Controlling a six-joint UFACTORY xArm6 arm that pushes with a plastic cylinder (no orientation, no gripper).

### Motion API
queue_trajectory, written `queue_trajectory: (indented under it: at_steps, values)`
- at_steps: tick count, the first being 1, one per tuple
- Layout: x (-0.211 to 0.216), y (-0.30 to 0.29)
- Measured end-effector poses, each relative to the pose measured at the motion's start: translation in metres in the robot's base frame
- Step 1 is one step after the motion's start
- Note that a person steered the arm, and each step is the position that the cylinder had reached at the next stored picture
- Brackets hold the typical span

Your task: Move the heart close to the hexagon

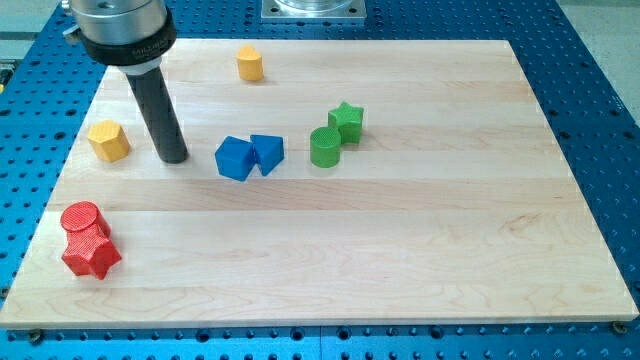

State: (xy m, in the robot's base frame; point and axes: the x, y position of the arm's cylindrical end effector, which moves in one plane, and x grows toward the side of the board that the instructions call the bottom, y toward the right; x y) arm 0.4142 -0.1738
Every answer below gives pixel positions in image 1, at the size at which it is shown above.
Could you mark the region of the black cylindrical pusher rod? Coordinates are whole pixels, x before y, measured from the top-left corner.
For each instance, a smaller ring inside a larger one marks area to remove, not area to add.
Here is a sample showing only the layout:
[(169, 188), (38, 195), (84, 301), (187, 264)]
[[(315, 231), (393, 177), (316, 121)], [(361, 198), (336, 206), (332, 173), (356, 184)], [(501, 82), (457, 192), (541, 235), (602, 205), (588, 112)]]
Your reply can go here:
[(127, 75), (127, 80), (160, 160), (184, 162), (188, 149), (160, 68)]

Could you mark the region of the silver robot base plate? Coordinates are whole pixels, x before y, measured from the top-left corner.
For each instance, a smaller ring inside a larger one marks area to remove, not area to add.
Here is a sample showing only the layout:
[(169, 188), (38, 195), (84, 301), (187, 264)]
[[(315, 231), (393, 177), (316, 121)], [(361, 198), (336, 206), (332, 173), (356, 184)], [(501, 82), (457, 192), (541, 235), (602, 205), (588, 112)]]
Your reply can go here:
[(262, 0), (263, 20), (364, 20), (365, 0)]

